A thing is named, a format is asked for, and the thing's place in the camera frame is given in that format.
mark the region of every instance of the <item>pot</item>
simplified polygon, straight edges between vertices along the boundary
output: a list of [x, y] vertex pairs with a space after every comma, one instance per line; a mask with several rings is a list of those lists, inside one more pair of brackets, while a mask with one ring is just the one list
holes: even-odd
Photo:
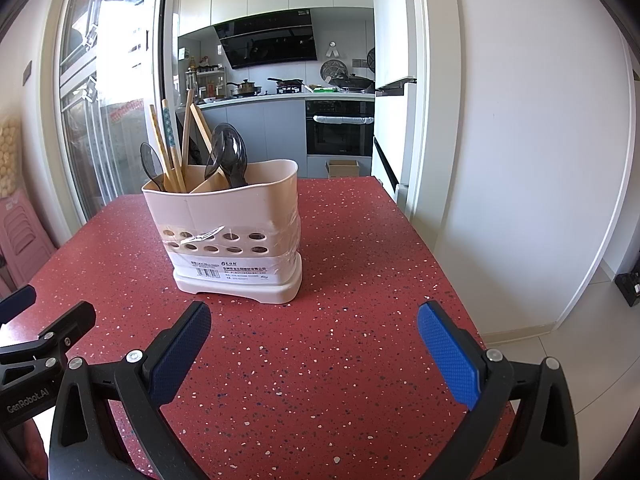
[[278, 86], [302, 86], [302, 79], [276, 79], [268, 77], [268, 81], [276, 81]]
[[233, 83], [229, 81], [227, 84], [236, 86], [236, 89], [232, 91], [232, 95], [252, 95], [255, 94], [255, 91], [257, 90], [255, 83], [248, 79], [245, 79], [241, 83]]
[[329, 84], [337, 86], [338, 88], [349, 89], [349, 90], [366, 90], [371, 85], [373, 85], [373, 81], [367, 77], [360, 77], [355, 74], [351, 74], [351, 76], [338, 76], [334, 77], [329, 81]]

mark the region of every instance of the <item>screw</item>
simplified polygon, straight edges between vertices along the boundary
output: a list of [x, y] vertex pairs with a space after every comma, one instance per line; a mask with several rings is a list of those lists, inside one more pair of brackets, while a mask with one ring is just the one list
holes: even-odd
[[142, 350], [132, 350], [127, 354], [127, 362], [137, 363], [142, 359]]
[[486, 357], [493, 363], [499, 363], [502, 361], [503, 355], [497, 348], [489, 348], [486, 351]]
[[546, 358], [545, 364], [552, 370], [558, 370], [558, 368], [560, 367], [560, 363], [558, 362], [558, 359], [555, 359], [553, 357]]
[[71, 359], [71, 361], [69, 361], [69, 368], [71, 368], [72, 370], [78, 370], [78, 368], [81, 366], [82, 366], [81, 357], [74, 357], [73, 359]]

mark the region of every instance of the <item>gray lower cabinet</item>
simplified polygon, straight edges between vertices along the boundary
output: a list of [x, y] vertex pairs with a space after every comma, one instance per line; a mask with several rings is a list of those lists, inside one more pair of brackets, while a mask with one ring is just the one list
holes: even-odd
[[370, 156], [309, 155], [306, 158], [306, 176], [309, 178], [328, 178], [326, 164], [332, 159], [357, 160], [360, 165], [360, 176], [371, 175]]
[[[209, 126], [209, 130], [211, 130], [212, 133], [216, 126], [218, 126], [220, 123], [227, 122], [225, 106], [217, 108], [205, 108], [204, 110], [202, 110], [202, 115], [207, 121], [207, 126]], [[209, 158], [207, 147], [204, 144], [204, 140], [202, 140], [202, 135], [200, 134], [193, 118], [191, 119], [191, 124], [193, 125], [191, 128], [191, 138], [196, 139], [196, 141], [198, 142], [198, 148], [200, 149], [200, 154], [202, 155], [202, 163], [206, 164], [207, 159]]]
[[226, 106], [226, 121], [242, 135], [248, 162], [269, 160], [264, 134], [263, 103]]
[[289, 158], [306, 177], [306, 107], [304, 99], [272, 101], [264, 105], [268, 158]]

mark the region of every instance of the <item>plastic wrap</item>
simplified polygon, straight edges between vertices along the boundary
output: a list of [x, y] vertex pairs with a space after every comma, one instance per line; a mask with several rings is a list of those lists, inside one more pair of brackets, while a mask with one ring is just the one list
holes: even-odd
[[0, 114], [0, 198], [11, 196], [20, 183], [20, 119]]
[[281, 285], [295, 270], [300, 244], [297, 209], [278, 230], [264, 225], [219, 226], [207, 233], [191, 233], [178, 226], [163, 227], [162, 241], [169, 258], [176, 271], [187, 278]]

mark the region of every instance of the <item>cardboard box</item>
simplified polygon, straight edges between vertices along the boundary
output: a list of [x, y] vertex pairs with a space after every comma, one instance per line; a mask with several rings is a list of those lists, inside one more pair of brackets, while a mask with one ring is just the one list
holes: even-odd
[[357, 160], [332, 159], [325, 166], [329, 178], [360, 176], [360, 165]]

